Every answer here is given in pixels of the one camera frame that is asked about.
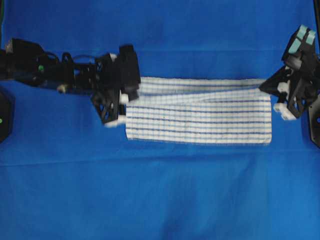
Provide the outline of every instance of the green light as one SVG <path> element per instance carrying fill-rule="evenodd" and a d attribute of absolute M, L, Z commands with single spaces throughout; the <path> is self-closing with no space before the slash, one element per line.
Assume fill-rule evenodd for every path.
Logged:
<path fill-rule="evenodd" d="M 44 73 L 45 67 L 42 65 L 39 65 L 38 70 L 39 70 L 39 72 Z"/>

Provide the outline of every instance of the blue fabric surface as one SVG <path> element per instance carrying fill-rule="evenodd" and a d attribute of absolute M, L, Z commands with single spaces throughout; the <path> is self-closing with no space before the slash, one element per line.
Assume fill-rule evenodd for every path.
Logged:
<path fill-rule="evenodd" d="M 152 77 L 267 78 L 297 27 L 315 29 L 305 0 L 5 3 L 2 45 L 100 55 L 133 43 Z M 127 141 L 88 97 L 1 86 L 16 106 L 0 144 L 0 239 L 320 238 L 320 149 L 306 115 L 273 112 L 269 146 Z"/>

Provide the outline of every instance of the striped towel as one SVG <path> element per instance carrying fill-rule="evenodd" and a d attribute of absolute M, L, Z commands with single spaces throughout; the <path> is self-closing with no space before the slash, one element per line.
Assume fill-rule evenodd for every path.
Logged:
<path fill-rule="evenodd" d="M 139 99 L 126 106 L 129 140 L 238 145 L 269 144 L 270 96 L 263 79 L 142 77 Z"/>

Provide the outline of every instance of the blue cloth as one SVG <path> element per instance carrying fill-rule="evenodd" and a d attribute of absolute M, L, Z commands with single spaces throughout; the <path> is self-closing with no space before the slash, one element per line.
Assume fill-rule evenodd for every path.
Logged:
<path fill-rule="evenodd" d="M 141 75 L 163 78 L 267 78 L 297 27 L 316 26 L 305 0 L 5 3 L 4 42 L 59 55 L 133 43 Z M 320 149 L 306 115 L 273 114 L 269 146 L 127 141 L 88 97 L 1 86 L 16 106 L 0 144 L 0 239 L 320 238 Z"/>

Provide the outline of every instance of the black bracket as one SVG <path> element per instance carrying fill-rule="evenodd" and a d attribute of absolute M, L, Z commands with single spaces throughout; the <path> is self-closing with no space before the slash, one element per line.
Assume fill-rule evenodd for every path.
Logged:
<path fill-rule="evenodd" d="M 311 141 L 320 148 L 320 98 L 308 109 Z"/>
<path fill-rule="evenodd" d="M 3 142 L 12 131 L 14 116 L 14 101 L 4 90 L 0 89 L 0 143 Z"/>
<path fill-rule="evenodd" d="M 108 89 L 103 93 L 98 91 L 91 97 L 91 102 L 103 124 L 118 119 L 119 97 L 120 91 L 116 89 Z"/>

